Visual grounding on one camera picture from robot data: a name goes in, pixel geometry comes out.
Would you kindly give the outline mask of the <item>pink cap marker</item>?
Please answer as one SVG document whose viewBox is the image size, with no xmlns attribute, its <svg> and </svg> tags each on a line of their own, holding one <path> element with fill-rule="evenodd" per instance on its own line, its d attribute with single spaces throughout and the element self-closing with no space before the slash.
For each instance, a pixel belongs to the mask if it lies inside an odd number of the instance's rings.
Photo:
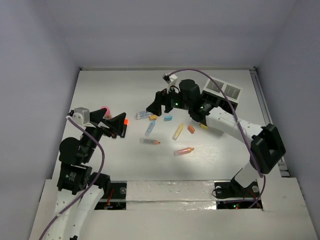
<svg viewBox="0 0 320 240">
<path fill-rule="evenodd" d="M 105 114 L 104 114 L 104 118 L 105 119 L 111 119 L 112 118 L 111 111 L 107 106 L 102 106 L 101 109 L 105 109 Z"/>
</svg>

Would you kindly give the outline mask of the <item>light blue marker cap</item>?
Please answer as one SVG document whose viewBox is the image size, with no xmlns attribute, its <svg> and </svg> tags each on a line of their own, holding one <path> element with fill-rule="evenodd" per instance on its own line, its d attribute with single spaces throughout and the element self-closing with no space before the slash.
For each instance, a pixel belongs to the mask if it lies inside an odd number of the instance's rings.
<svg viewBox="0 0 320 240">
<path fill-rule="evenodd" d="M 172 116 L 165 116 L 164 117 L 164 121 L 167 122 L 167 121 L 171 121 L 173 119 Z"/>
</svg>

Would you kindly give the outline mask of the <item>clear blue cap bottle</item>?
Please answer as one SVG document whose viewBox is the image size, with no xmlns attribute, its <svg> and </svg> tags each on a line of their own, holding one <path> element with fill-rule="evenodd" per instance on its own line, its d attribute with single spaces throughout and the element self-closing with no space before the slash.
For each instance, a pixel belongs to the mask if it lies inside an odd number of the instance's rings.
<svg viewBox="0 0 320 240">
<path fill-rule="evenodd" d="M 136 119 L 137 120 L 141 120 L 141 119 L 146 119 L 149 118 L 150 116 L 152 116 L 153 113 L 149 112 L 149 111 L 140 111 L 136 113 Z"/>
</svg>

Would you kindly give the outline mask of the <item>light blue marker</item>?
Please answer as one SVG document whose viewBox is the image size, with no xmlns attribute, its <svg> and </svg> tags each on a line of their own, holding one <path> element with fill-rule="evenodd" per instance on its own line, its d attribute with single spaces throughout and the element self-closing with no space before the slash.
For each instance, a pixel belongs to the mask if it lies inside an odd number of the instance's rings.
<svg viewBox="0 0 320 240">
<path fill-rule="evenodd" d="M 155 121 L 155 120 L 153 120 L 153 121 L 150 122 L 150 124 L 149 124 L 149 126 L 148 126 L 148 128 L 147 128 L 147 130 L 146 130 L 146 132 L 145 132 L 145 134 L 144 134 L 146 137 L 149 137 L 149 136 L 150 136 L 153 128 L 155 127 L 155 124 L 156 124 L 156 121 Z"/>
</svg>

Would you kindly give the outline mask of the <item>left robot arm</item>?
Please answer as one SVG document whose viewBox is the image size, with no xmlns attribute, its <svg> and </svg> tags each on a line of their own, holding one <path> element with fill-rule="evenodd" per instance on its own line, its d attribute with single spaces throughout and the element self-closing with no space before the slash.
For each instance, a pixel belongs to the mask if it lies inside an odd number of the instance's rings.
<svg viewBox="0 0 320 240">
<path fill-rule="evenodd" d="M 66 116 L 82 135 L 67 137 L 59 145 L 54 216 L 40 239 L 80 240 L 97 203 L 110 194 L 110 176 L 102 173 L 106 154 L 100 140 L 122 135 L 126 113 L 110 117 L 107 112 L 105 107 L 96 111 L 78 107 Z"/>
</svg>

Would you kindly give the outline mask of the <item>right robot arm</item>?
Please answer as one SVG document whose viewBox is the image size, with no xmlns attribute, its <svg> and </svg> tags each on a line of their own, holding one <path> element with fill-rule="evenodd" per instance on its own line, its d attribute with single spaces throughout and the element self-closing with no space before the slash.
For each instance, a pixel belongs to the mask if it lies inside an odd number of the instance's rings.
<svg viewBox="0 0 320 240">
<path fill-rule="evenodd" d="M 222 91 L 220 86 L 214 84 L 215 80 L 208 80 L 201 90 L 192 79 L 182 80 L 179 86 L 170 83 L 167 88 L 156 92 L 154 101 L 146 110 L 156 116 L 173 109 L 186 110 L 197 123 L 244 143 L 249 151 L 249 162 L 230 181 L 216 183 L 213 190 L 218 199 L 243 198 L 257 178 L 271 172 L 285 155 L 286 149 L 275 125 L 269 123 L 261 126 L 235 116 L 236 97 L 229 94 L 237 89 L 227 85 Z"/>
</svg>

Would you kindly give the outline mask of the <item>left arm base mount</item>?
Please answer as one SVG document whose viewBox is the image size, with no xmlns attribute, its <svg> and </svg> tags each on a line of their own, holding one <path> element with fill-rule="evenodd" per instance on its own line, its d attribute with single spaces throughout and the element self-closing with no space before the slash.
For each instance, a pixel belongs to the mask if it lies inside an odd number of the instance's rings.
<svg viewBox="0 0 320 240">
<path fill-rule="evenodd" d="M 111 182 L 110 188 L 95 206 L 95 210 L 125 210 L 127 201 L 127 182 Z"/>
</svg>

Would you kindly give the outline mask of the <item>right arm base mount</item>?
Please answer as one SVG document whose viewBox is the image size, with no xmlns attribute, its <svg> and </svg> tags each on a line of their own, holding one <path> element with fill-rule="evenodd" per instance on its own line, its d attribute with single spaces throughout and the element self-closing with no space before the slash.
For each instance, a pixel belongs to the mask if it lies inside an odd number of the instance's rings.
<svg viewBox="0 0 320 240">
<path fill-rule="evenodd" d="M 211 195 L 218 210 L 263 209 L 257 181 L 245 188 L 236 182 L 215 181 Z"/>
</svg>

